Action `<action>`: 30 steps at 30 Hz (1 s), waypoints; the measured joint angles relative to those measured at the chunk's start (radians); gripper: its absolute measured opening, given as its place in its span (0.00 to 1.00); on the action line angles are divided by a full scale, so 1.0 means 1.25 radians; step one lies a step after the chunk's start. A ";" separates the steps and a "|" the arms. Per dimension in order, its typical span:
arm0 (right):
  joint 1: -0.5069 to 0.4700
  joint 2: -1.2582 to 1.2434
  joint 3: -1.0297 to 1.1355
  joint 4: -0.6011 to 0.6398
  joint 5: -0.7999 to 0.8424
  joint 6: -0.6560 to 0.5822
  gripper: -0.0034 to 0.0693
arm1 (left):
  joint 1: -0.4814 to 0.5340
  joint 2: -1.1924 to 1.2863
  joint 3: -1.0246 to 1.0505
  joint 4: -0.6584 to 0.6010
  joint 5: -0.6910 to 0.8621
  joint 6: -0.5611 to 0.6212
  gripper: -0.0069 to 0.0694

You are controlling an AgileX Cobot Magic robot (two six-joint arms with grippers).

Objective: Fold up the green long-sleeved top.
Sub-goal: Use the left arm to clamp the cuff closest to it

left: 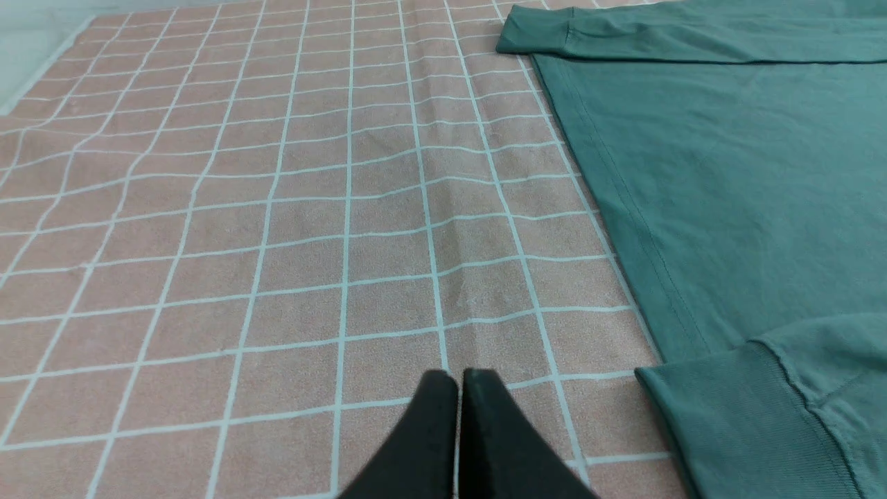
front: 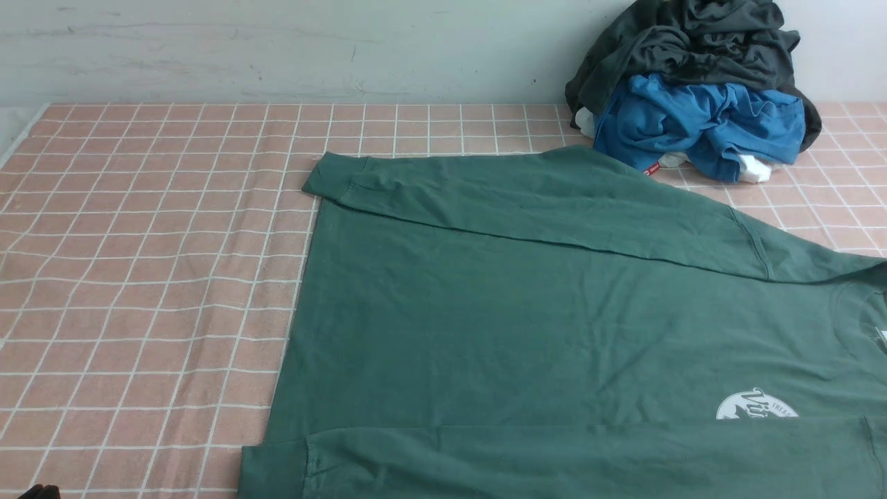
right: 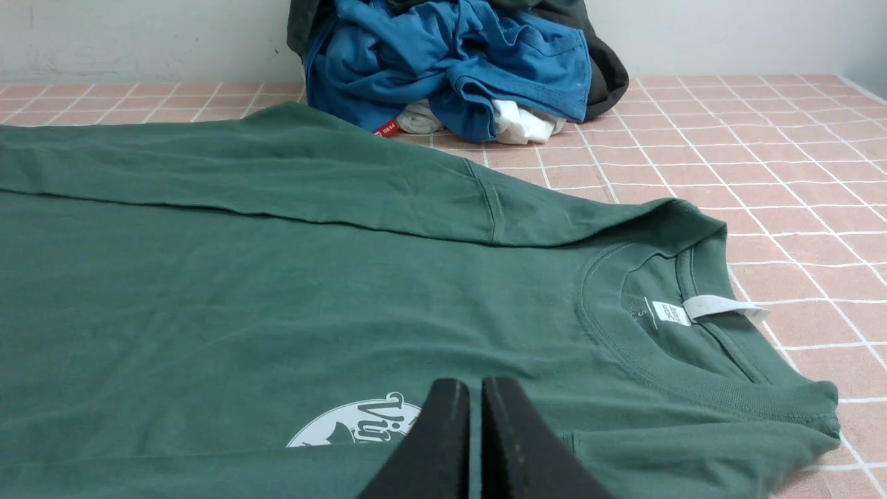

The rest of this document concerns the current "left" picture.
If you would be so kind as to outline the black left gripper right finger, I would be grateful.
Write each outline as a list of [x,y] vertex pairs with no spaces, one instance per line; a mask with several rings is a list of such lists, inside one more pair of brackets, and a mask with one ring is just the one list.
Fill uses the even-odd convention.
[[524,416],[492,369],[465,369],[460,498],[595,498]]

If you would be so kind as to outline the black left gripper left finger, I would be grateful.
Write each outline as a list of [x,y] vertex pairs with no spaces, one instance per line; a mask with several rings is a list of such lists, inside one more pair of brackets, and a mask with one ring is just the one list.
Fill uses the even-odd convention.
[[458,401],[445,371],[423,373],[403,416],[339,497],[452,497]]

